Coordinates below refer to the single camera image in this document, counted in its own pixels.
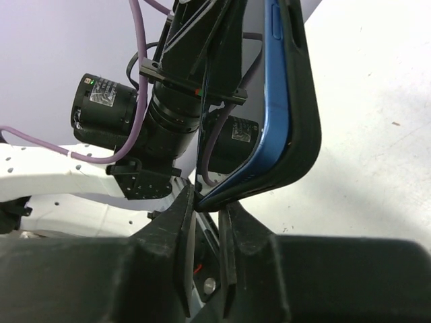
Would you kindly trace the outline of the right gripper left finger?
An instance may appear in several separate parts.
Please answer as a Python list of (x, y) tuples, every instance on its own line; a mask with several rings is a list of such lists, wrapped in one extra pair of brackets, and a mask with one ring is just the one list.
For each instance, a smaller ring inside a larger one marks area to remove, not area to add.
[(4, 239), (2, 322), (184, 322), (195, 249), (193, 187), (129, 238)]

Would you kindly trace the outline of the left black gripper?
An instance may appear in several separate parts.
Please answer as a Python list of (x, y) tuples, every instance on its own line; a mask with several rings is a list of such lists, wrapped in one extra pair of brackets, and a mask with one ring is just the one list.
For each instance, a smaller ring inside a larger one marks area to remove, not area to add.
[(236, 95), (245, 7), (245, 1), (176, 4), (160, 62), (144, 58), (139, 66), (139, 158), (180, 157), (201, 124), (202, 97), (220, 104)]

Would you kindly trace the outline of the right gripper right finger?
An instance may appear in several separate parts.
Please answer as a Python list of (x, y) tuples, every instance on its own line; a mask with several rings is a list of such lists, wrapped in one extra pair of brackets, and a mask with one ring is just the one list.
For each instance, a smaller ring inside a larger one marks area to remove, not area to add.
[(219, 213), (225, 322), (429, 322), (430, 253), (385, 238), (277, 235)]

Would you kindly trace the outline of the blue phone black screen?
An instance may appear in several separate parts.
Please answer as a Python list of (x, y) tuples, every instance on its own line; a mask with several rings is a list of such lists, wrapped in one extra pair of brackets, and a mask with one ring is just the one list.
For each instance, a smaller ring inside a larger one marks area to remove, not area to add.
[(211, 55), (205, 68), (195, 173), (200, 209), (239, 199), (281, 158), (290, 103), (279, 1), (241, 1), (239, 55), (226, 67)]

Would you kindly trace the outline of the black phone case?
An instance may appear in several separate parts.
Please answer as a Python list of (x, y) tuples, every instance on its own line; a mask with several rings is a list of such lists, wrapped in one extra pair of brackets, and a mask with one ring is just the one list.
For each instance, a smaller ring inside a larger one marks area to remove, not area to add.
[[(301, 179), (314, 165), (321, 147), (321, 123), (312, 68), (299, 1), (279, 1), (290, 103), (290, 132), (284, 152), (276, 165), (257, 178), (252, 192), (239, 199), (290, 185)], [(229, 203), (198, 211), (216, 211)]]

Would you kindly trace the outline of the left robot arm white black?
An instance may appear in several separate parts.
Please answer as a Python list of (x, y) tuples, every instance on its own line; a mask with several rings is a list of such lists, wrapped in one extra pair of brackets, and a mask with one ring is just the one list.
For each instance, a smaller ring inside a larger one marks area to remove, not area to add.
[(95, 193), (129, 200), (161, 199), (181, 172), (174, 161), (202, 123), (203, 102), (246, 100), (241, 72), (245, 1), (176, 1), (153, 59), (140, 4), (131, 1), (140, 67), (137, 87), (84, 75), (71, 125), (79, 144), (60, 147), (35, 138), (1, 144), (1, 233), (17, 230), (38, 195)]

